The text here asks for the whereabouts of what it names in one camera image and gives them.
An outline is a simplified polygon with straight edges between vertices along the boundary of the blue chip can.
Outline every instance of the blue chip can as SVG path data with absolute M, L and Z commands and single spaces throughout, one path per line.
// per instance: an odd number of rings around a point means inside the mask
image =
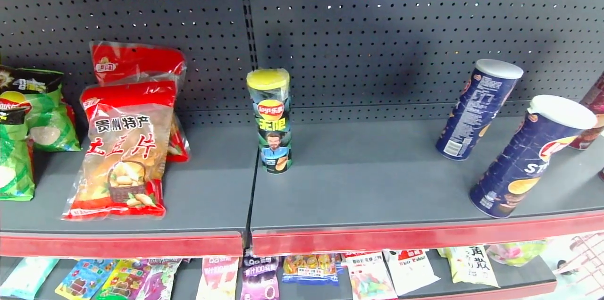
M 577 102 L 535 96 L 510 143 L 470 190 L 474 206 L 494 218 L 510 216 L 545 173 L 552 155 L 590 124 L 596 124 L 596 116 Z
M 496 59 L 477 60 L 474 72 L 436 142 L 438 152 L 451 160 L 468 158 L 523 73 L 511 63 Z

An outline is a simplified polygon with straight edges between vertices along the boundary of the green chip bag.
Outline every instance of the green chip bag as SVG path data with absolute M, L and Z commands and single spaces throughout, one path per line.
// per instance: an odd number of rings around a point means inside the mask
M 81 150 L 73 121 L 61 102 L 62 79 L 61 72 L 0 66 L 0 109 L 27 108 L 25 123 L 36 149 Z
M 0 200 L 29 201 L 34 197 L 26 111 L 27 108 L 0 109 Z

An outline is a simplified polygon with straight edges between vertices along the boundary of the barcode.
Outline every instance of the barcode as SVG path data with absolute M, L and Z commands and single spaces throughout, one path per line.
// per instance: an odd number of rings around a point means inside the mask
M 453 141 L 448 141 L 445 147 L 445 153 L 453 156 L 458 156 L 459 151 L 461 150 L 462 144 L 455 143 Z

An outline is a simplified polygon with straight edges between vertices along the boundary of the lay's can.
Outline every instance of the lay's can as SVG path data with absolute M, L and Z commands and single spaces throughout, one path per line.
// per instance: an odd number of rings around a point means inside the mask
M 248 74 L 247 81 L 262 165 L 270 174 L 284 173 L 292 165 L 289 72 L 283 68 L 258 69 Z
M 477 60 L 474 72 L 436 142 L 438 152 L 451 160 L 468 158 L 523 73 L 511 63 L 496 59 Z
M 595 124 L 594 113 L 573 100 L 535 96 L 509 145 L 470 190 L 470 200 L 488 216 L 510 216 L 537 184 L 552 155 Z

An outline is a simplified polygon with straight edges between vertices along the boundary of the store shelf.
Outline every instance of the store shelf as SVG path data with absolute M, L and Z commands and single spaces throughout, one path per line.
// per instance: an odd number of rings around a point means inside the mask
M 4 282 L 19 261 L 21 261 L 21 258 L 2 257 L 0 259 L 0 283 Z M 60 260 L 37 292 L 36 300 L 65 300 L 62 296 L 56 295 L 54 289 L 75 265 L 76 261 L 74 260 Z M 201 259 L 193 259 L 191 263 L 181 264 L 176 273 L 172 298 L 175 300 L 194 300 L 199 278 L 201 278 Z M 237 298 L 239 298 L 240 289 L 241 282 L 237 284 Z
M 257 174 L 254 253 L 442 248 L 604 229 L 604 182 L 596 176 L 604 141 L 557 153 L 513 216 L 494 220 L 468 190 L 520 118 L 494 120 L 464 162 L 434 149 L 445 121 L 294 124 L 291 170 Z
M 52 257 L 196 257 L 242 252 L 257 135 L 253 126 L 187 130 L 188 163 L 168 165 L 161 220 L 71 222 L 60 216 L 84 152 L 35 162 L 41 175 L 30 202 L 0 203 L 0 255 Z
M 492 263 L 499 289 L 472 283 L 453 283 L 447 259 L 439 257 L 435 250 L 429 251 L 428 257 L 434 274 L 440 280 L 405 294 L 400 299 L 510 300 L 550 293 L 556 289 L 556 277 L 540 257 L 521 268 Z M 285 300 L 352 300 L 348 274 L 340 274 L 338 278 L 338 287 L 281 283 L 280 295 Z

